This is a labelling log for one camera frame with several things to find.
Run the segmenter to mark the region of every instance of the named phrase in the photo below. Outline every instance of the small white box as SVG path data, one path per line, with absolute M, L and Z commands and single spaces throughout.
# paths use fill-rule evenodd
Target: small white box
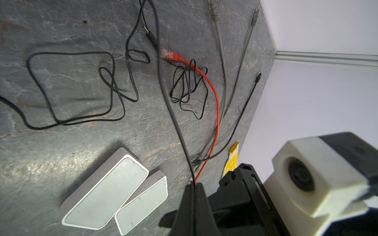
M 167 177 L 158 170 L 148 177 L 114 216 L 121 235 L 127 234 L 168 196 Z
M 146 179 L 149 171 L 119 148 L 60 206 L 62 224 L 99 230 Z

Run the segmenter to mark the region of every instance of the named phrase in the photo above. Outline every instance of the wall trim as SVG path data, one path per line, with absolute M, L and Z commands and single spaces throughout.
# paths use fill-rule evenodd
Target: wall trim
M 378 69 L 378 56 L 373 55 L 277 51 L 276 60 Z

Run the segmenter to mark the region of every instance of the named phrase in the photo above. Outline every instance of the gray cable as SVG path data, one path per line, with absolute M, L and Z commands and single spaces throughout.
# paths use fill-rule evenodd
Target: gray cable
M 253 28 L 255 27 L 256 23 L 257 23 L 257 18 L 259 16 L 259 12 L 260 12 L 260 9 L 257 8 L 254 15 L 253 15 L 253 19 L 252 19 L 252 28 L 251 28 L 251 32 L 249 33 L 249 38 L 248 38 L 248 41 L 247 41 L 247 45 L 244 49 L 244 53 L 243 53 L 243 57 L 242 57 L 242 60 L 241 60 L 241 63 L 240 63 L 240 66 L 239 66 L 239 70 L 238 70 L 238 73 L 237 73 L 237 77 L 236 77 L 236 81 L 235 81 L 235 85 L 234 85 L 234 89 L 232 90 L 232 93 L 231 93 L 231 98 L 227 104 L 227 108 L 225 109 L 225 107 L 223 107 L 223 112 L 222 112 L 222 116 L 221 116 L 221 120 L 223 120 L 223 118 L 226 116 L 227 112 L 228 112 L 228 109 L 230 108 L 231 106 L 231 103 L 232 101 L 234 100 L 234 96 L 235 96 L 235 91 L 236 91 L 236 87 L 239 83 L 239 78 L 240 78 L 240 75 L 241 75 L 241 70 L 242 70 L 242 66 L 244 64 L 244 60 L 245 60 L 245 56 L 247 55 L 247 49 L 249 48 L 249 45 L 251 43 L 251 39 L 252 39 L 252 32 L 253 32 Z M 217 26 L 217 33 L 218 33 L 218 39 L 220 41 L 220 45 L 222 43 L 221 39 L 220 39 L 220 35 L 219 35 L 219 26 Z M 221 46 L 221 55 L 222 55 L 222 61 L 224 61 L 223 59 L 223 51 L 222 51 L 222 46 Z M 199 156 L 197 157 L 197 159 L 203 159 L 204 157 L 206 157 L 209 153 L 210 153 L 210 145 L 214 143 L 215 141 L 215 135 L 217 133 L 217 128 L 215 128 L 212 136 L 210 137 L 210 139 L 207 141 L 206 145 L 204 146 L 204 148 L 202 149 L 201 153 L 199 154 Z M 197 166 L 197 168 L 195 169 L 195 172 L 197 172 L 199 170 L 201 165 Z

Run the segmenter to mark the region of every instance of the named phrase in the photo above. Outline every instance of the red ethernet cable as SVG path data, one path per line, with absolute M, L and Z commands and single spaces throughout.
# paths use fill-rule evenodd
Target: red ethernet cable
M 169 61 L 182 61 L 182 62 L 185 62 L 185 64 L 187 64 L 188 66 L 191 65 L 190 62 L 187 61 L 187 60 L 185 60 L 185 59 L 183 59 L 183 57 L 182 57 L 180 54 L 178 54 L 178 53 L 176 53 L 176 52 L 168 51 L 168 50 L 165 49 L 165 48 L 163 48 L 163 49 L 161 50 L 161 57 L 162 57 L 162 58 L 165 58 L 165 59 L 167 59 L 167 60 L 169 60 Z M 211 81 L 209 80 L 209 78 L 205 75 L 205 73 L 202 72 L 198 67 L 196 67 L 195 70 L 196 70 L 196 71 L 197 71 L 202 77 L 204 77 L 205 80 L 209 83 L 211 89 L 212 89 L 213 92 L 214 92 L 215 99 L 216 99 L 216 101 L 217 101 L 217 135 L 215 136 L 215 142 L 213 143 L 213 146 L 211 147 L 211 151 L 210 151 L 210 153 L 209 153 L 209 157 L 211 157 L 211 154 L 212 154 L 212 152 L 213 152 L 213 150 L 214 150 L 215 144 L 216 144 L 216 142 L 217 142 L 217 140 L 218 140 L 218 136 L 219 136 L 219 99 L 218 99 L 218 94 L 217 94 L 217 91 L 215 90 L 215 87 L 213 86 L 213 84 L 211 83 Z M 203 164 L 203 166 L 202 166 L 200 172 L 198 173 L 196 179 L 193 180 L 194 182 L 197 182 L 197 180 L 198 180 L 199 176 L 201 175 L 201 173 L 202 173 L 202 171 L 203 171 L 203 169 L 204 169 L 204 167 L 205 167 L 206 164 L 207 164 L 207 161 L 205 161 L 205 163 Z

